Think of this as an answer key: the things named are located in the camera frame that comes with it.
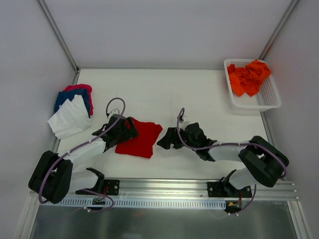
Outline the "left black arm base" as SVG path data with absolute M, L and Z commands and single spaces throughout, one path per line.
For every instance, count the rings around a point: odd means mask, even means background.
M 120 189 L 120 181 L 105 179 L 105 175 L 92 167 L 72 175 L 70 191 L 77 195 L 107 195 L 117 196 Z

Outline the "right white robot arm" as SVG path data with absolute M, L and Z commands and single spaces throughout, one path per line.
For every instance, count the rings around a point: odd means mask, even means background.
M 242 162 L 243 169 L 232 170 L 222 179 L 223 191 L 229 197 L 257 183 L 273 187 L 280 178 L 286 176 L 290 163 L 284 154 L 258 135 L 249 141 L 222 143 L 208 138 L 198 123 L 189 124 L 184 129 L 168 128 L 157 144 L 166 150 L 187 147 L 204 161 Z

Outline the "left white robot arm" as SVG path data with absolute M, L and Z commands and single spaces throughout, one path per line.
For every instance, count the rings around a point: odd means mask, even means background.
M 40 196 L 42 203 L 53 204 L 61 202 L 68 193 L 80 195 L 106 193 L 107 183 L 102 172 L 92 167 L 81 172 L 74 172 L 74 169 L 138 135 L 132 117 L 126 118 L 115 114 L 86 142 L 74 149 L 62 154 L 50 150 L 44 152 L 29 180 L 28 187 Z

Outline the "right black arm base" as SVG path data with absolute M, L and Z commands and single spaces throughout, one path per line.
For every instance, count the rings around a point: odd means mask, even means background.
M 232 170 L 226 177 L 219 181 L 207 182 L 207 193 L 210 198 L 251 198 L 252 190 L 250 186 L 236 189 L 230 184 L 230 177 L 236 170 Z

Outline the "red t shirt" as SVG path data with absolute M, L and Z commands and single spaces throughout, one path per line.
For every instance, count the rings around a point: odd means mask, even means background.
M 133 123 L 139 135 L 129 141 L 120 143 L 116 146 L 117 154 L 150 159 L 153 155 L 153 145 L 163 130 L 160 124 L 154 122 L 142 122 L 133 118 Z

